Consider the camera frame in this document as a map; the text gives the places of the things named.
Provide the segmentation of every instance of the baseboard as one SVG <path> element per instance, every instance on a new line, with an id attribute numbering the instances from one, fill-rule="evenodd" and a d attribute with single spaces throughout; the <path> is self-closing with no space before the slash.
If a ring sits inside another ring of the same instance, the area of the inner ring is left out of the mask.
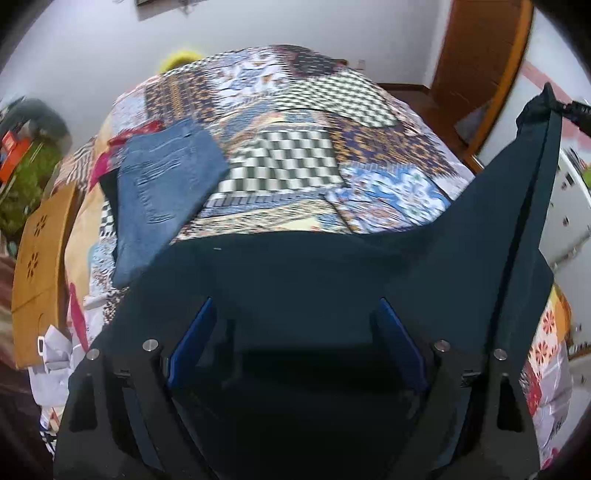
<path id="1" fill-rule="evenodd" d="M 429 93 L 429 87 L 416 83 L 378 83 L 378 85 L 384 90 L 416 90 L 418 92 Z"/>

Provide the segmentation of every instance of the metal bolt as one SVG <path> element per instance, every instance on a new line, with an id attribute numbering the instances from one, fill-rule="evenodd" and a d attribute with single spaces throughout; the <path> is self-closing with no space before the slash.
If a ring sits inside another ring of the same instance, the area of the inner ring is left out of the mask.
<path id="1" fill-rule="evenodd" d="M 148 339 L 142 344 L 142 348 L 147 352 L 156 350 L 158 348 L 158 340 L 154 340 L 153 338 Z"/>
<path id="2" fill-rule="evenodd" d="M 447 340 L 441 339 L 433 344 L 438 352 L 448 352 L 452 347 Z"/>
<path id="3" fill-rule="evenodd" d="M 98 348 L 91 348 L 86 353 L 86 358 L 88 360 L 96 360 L 99 357 L 99 355 L 100 355 L 100 350 L 98 350 Z"/>
<path id="4" fill-rule="evenodd" d="M 507 360 L 507 352 L 505 352 L 502 348 L 496 348 L 493 352 L 493 355 L 495 355 L 495 358 L 501 362 L 503 360 Z"/>

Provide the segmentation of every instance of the yellow fluffy object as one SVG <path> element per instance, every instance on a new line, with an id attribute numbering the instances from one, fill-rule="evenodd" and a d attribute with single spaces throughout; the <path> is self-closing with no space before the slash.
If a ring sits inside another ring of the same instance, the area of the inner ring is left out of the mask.
<path id="1" fill-rule="evenodd" d="M 165 73 L 169 70 L 186 65 L 187 63 L 201 60 L 202 58 L 203 55 L 200 55 L 194 51 L 180 50 L 176 53 L 173 53 L 161 63 L 159 73 Z"/>

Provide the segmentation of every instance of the pink stripe on wall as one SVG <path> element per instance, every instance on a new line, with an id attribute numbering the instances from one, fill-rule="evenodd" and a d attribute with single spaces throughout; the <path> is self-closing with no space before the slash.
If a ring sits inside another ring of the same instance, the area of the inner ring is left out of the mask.
<path id="1" fill-rule="evenodd" d="M 560 88 L 560 86 L 555 81 L 553 81 L 528 60 L 523 62 L 519 74 L 527 78 L 540 90 L 544 88 L 546 82 L 550 82 L 557 100 L 563 103 L 570 103 L 573 101 L 572 98 L 562 88 Z M 591 150 L 591 138 L 582 133 L 577 126 L 566 119 L 562 120 L 562 138 L 567 138 L 569 140 L 576 139 L 579 145 L 581 145 L 581 147 L 583 147 L 585 150 Z"/>

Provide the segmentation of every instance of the wooden floor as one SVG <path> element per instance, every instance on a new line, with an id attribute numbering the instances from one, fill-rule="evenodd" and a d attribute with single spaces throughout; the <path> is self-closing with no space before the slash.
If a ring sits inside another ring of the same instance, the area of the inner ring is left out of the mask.
<path id="1" fill-rule="evenodd" d="M 467 145 L 456 133 L 445 111 L 440 109 L 427 93 L 419 90 L 389 90 L 389 93 L 409 104 L 454 155 L 462 159 Z"/>

